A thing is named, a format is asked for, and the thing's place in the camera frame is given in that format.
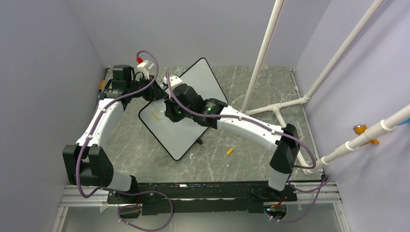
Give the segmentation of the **yellow marker cap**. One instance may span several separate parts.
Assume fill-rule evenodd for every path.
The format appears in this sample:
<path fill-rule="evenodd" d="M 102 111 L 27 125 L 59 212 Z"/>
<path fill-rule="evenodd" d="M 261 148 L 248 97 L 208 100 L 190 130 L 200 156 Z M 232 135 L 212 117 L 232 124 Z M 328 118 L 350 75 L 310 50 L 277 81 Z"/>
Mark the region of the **yellow marker cap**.
<path fill-rule="evenodd" d="M 233 148 L 230 148 L 230 149 L 226 152 L 226 155 L 229 156 L 229 155 L 233 152 L 233 150 L 234 150 Z"/>

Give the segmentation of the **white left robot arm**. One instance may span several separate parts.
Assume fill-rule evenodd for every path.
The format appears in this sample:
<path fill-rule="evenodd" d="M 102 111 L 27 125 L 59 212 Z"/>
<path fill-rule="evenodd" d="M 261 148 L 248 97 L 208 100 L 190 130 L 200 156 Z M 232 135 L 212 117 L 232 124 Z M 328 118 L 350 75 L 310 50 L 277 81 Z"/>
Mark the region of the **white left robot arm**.
<path fill-rule="evenodd" d="M 115 171 L 105 153 L 108 140 L 127 105 L 134 98 L 152 102 L 166 95 L 150 74 L 154 64 L 115 65 L 112 78 L 100 91 L 95 114 L 74 145 L 66 145 L 62 155 L 69 183 L 120 191 L 127 203 L 138 199 L 136 177 Z"/>

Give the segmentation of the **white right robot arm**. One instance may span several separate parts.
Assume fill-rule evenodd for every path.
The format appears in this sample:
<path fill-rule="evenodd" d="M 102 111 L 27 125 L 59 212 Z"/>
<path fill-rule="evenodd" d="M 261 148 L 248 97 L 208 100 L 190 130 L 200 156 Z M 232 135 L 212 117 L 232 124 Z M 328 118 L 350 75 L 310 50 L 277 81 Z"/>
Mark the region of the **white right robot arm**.
<path fill-rule="evenodd" d="M 238 112 L 218 99 L 203 99 L 187 84 L 169 84 L 165 116 L 172 122 L 189 118 L 202 127 L 225 130 L 250 139 L 273 152 L 266 194 L 273 201 L 285 194 L 285 185 L 293 172 L 300 150 L 296 128 L 270 125 Z"/>

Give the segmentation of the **black framed whiteboard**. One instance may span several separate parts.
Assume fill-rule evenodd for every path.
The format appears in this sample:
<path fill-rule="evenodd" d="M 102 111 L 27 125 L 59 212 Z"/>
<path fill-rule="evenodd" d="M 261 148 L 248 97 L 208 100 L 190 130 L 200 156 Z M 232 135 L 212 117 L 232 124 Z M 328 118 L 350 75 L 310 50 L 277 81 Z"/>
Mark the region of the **black framed whiteboard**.
<path fill-rule="evenodd" d="M 216 99 L 224 103 L 228 101 L 205 58 L 198 59 L 179 78 L 184 86 L 174 90 L 174 94 L 192 111 L 203 114 L 208 99 Z M 177 161 L 195 143 L 202 142 L 200 137 L 207 128 L 186 118 L 186 111 L 178 105 L 171 106 L 170 110 L 177 114 L 178 122 L 172 122 L 166 117 L 166 104 L 163 100 L 148 103 L 140 110 L 138 117 L 166 153 Z"/>

